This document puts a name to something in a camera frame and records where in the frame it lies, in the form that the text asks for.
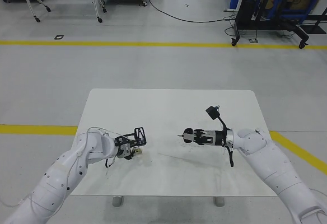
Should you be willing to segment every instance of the yellow floor line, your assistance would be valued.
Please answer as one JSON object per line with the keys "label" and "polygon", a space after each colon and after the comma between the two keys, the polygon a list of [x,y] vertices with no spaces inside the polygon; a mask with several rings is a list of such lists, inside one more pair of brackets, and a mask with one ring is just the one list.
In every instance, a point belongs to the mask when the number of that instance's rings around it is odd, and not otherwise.
{"label": "yellow floor line", "polygon": [[[5,125],[0,124],[0,134],[43,134],[73,136],[76,134],[77,126],[40,126],[40,125]],[[310,154],[300,146],[294,144],[278,132],[270,131],[270,136],[274,141],[281,144],[286,149],[293,152],[298,157],[308,162],[327,175],[327,164]]]}
{"label": "yellow floor line", "polygon": [[0,134],[46,134],[73,136],[77,126],[38,126],[38,125],[5,125],[0,124]]}
{"label": "yellow floor line", "polygon": [[291,142],[289,139],[282,136],[278,132],[270,131],[269,133],[274,141],[278,142],[283,147],[285,147],[289,151],[293,152],[296,156],[302,158],[307,163],[309,163],[310,165],[312,165],[313,167],[317,168],[318,170],[323,172],[325,175],[327,175],[327,164],[325,162],[319,160],[317,157],[310,154],[309,152],[307,152],[300,146],[294,144],[293,142]]}
{"label": "yellow floor line", "polygon": [[[36,45],[36,46],[144,46],[177,48],[233,48],[231,43],[175,43],[175,42],[115,42],[115,41],[31,41],[0,40],[0,45]],[[235,48],[243,49],[299,49],[297,45],[286,44],[240,44]],[[327,50],[327,45],[308,45],[307,50]]]}

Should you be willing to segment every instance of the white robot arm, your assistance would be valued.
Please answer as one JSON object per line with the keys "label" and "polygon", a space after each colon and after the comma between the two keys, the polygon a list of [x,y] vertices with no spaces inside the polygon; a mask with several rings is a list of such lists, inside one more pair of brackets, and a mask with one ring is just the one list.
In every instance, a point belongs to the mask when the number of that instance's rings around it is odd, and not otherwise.
{"label": "white robot arm", "polygon": [[218,118],[221,121],[223,130],[188,128],[181,135],[184,141],[226,147],[231,166],[233,160],[230,148],[238,150],[257,176],[279,196],[288,208],[294,224],[327,223],[327,206],[300,179],[288,157],[270,140],[270,136],[260,130],[244,129],[235,132],[227,129],[219,117],[218,107],[211,106],[206,112],[212,119]]}
{"label": "white robot arm", "polygon": [[[129,136],[134,136],[135,140],[127,138]],[[135,154],[131,148],[145,145],[146,138],[143,128],[115,139],[104,129],[90,128],[76,137],[76,143],[57,158],[5,224],[47,223],[84,178],[89,164],[115,157],[130,160]]]}

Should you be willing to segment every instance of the gray floor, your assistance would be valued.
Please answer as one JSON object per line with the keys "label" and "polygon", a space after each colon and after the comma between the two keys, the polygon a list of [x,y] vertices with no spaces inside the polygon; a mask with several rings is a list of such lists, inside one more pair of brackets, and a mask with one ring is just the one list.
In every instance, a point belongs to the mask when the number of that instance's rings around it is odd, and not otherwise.
{"label": "gray floor", "polygon": [[[189,20],[226,16],[219,0],[154,0]],[[51,13],[34,4],[0,1],[0,40],[157,41],[229,43],[228,22],[188,24],[151,6],[107,6],[97,23],[90,1],[47,0]],[[327,31],[327,24],[322,25]],[[242,43],[254,36],[247,32]],[[297,44],[274,32],[259,43]],[[327,35],[312,36],[327,45]],[[327,163],[327,51],[279,49],[0,46],[0,124],[77,125],[92,88],[239,89],[256,93],[270,130]],[[0,135],[0,193],[16,203],[39,181],[73,137]],[[327,176],[283,149],[307,184],[327,194]],[[12,212],[1,208],[0,222]],[[127,197],[121,208],[110,197],[69,197],[49,223],[291,223],[277,197]]]}

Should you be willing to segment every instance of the white table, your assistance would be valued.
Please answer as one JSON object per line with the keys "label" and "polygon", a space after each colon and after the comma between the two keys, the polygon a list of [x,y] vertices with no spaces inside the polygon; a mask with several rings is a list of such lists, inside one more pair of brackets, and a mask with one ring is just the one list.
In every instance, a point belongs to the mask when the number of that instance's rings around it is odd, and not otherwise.
{"label": "white table", "polygon": [[185,128],[221,130],[205,112],[220,105],[229,128],[261,128],[268,132],[255,94],[245,90],[93,89],[78,133],[102,127],[120,134],[143,127],[147,145],[134,159],[89,165],[72,195],[141,196],[276,196],[238,152],[230,167],[223,148],[184,143]]}

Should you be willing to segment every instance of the black mount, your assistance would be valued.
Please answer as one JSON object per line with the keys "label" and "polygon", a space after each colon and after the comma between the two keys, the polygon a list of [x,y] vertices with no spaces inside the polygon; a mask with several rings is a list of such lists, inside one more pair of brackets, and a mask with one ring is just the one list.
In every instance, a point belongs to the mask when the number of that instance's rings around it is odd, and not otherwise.
{"label": "black mount", "polygon": [[[126,137],[130,137],[130,136],[134,136],[134,140],[126,138]],[[119,136],[119,137],[115,138],[115,140],[116,140],[116,146],[119,147],[118,155],[121,155],[122,153],[124,153],[122,146],[125,144],[130,144],[130,148],[133,148],[133,147],[144,146],[147,143],[145,131],[142,127],[135,128],[134,133]],[[131,160],[132,157],[134,156],[134,153],[135,152],[132,151],[129,156],[125,156],[124,158],[126,158],[127,160]]]}
{"label": "black mount", "polygon": [[209,108],[207,108],[206,112],[207,114],[212,118],[212,120],[215,120],[216,118],[218,118],[218,120],[220,120],[220,122],[223,125],[223,145],[222,147],[226,148],[228,151],[228,154],[230,156],[230,164],[231,167],[234,166],[234,162],[233,162],[233,150],[231,151],[230,148],[228,146],[226,146],[226,141],[227,141],[227,130],[230,130],[227,128],[226,124],[223,122],[223,120],[221,119],[221,115],[218,111],[219,106],[210,106]]}

